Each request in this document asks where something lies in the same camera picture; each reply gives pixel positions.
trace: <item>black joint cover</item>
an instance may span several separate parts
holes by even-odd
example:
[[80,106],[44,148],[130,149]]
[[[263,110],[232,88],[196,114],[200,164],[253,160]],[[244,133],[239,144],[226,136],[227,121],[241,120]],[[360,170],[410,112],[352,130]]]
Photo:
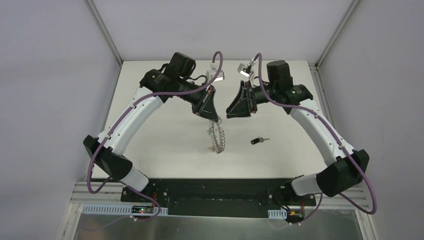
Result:
[[[180,87],[178,81],[175,81],[162,72],[152,69],[144,75],[140,80],[140,88],[146,87],[154,93],[158,92],[178,92]],[[169,95],[160,95],[159,98],[165,103],[168,98],[172,98]]]
[[[365,150],[355,151],[352,158],[363,172],[367,170],[370,156]],[[348,157],[341,158],[316,175],[322,193],[329,197],[346,191],[362,182],[362,176]]]
[[248,81],[240,81],[237,96],[226,109],[226,118],[248,118],[251,113],[256,113],[258,106],[254,94]]
[[195,63],[196,61],[193,58],[181,52],[176,52],[163,73],[175,80],[180,77],[188,78],[192,74]]
[[[312,93],[302,84],[292,86],[283,91],[279,92],[281,98],[283,99],[285,104],[289,105],[300,105],[302,101],[310,99],[313,100],[314,97]],[[289,107],[284,107],[284,110],[287,114],[290,114],[292,110]]]
[[214,86],[210,85],[209,88],[203,92],[201,100],[198,101],[197,104],[191,105],[191,110],[195,115],[218,122],[218,114],[214,105],[215,91]]
[[272,61],[266,65],[266,71],[270,83],[278,81],[283,89],[293,87],[293,77],[290,75],[290,67],[286,61]]
[[[100,145],[98,138],[90,135],[84,139],[83,144],[90,158],[93,157],[94,152]],[[106,149],[104,146],[98,152],[94,163],[111,176],[114,181],[123,179],[133,167],[133,163],[130,160],[124,156],[116,155],[112,152],[112,149]]]

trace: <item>black key fob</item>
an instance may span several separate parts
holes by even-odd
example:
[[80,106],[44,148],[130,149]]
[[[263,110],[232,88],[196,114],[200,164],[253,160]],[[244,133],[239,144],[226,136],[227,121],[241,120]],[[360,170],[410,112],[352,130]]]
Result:
[[250,141],[250,143],[252,144],[252,145],[254,145],[254,144],[257,144],[257,143],[259,143],[261,140],[259,139],[259,137],[258,138],[255,138],[255,139],[253,139],[252,141]]

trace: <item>white table surface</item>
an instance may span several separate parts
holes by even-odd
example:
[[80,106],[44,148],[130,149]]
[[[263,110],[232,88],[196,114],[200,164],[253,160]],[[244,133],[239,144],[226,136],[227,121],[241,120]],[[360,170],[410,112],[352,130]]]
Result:
[[[268,62],[263,62],[264,80],[268,79]],[[308,63],[287,62],[294,84],[305,85],[319,104]],[[144,74],[159,69],[164,63],[166,61],[123,63],[106,126],[132,98]],[[205,74],[209,63],[196,61],[192,77]],[[212,146],[207,133],[209,121],[194,115],[190,103],[174,96],[141,126],[124,156],[149,178],[291,178],[323,170],[326,166],[317,147],[282,108],[271,103],[260,104],[252,117],[226,118],[226,109],[237,95],[240,81],[248,80],[237,72],[240,63],[225,60],[222,68],[225,80],[213,83],[215,108],[225,130],[223,153],[217,155],[208,149]],[[270,140],[252,145],[250,141],[258,136]],[[93,177],[107,175],[95,166]]]

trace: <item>white wall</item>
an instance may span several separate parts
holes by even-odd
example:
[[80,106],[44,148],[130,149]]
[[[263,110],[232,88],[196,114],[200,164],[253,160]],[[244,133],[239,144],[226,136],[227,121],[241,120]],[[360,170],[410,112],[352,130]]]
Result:
[[95,0],[124,60],[316,62],[351,0]]
[[0,239],[58,236],[118,71],[84,1],[1,1]]
[[424,237],[424,1],[364,0],[321,68],[335,125],[371,157],[379,238]]

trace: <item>cable clip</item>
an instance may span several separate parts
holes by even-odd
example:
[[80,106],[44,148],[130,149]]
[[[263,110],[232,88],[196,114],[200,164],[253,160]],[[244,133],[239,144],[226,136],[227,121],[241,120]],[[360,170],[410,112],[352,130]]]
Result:
[[340,140],[341,144],[338,146],[338,149],[342,150],[342,148],[345,148],[345,144]]
[[216,69],[218,68],[218,65],[217,65],[217,63],[216,63],[216,62],[211,62],[211,63],[209,64],[209,66],[210,66],[210,69],[213,69],[213,70],[216,70]]

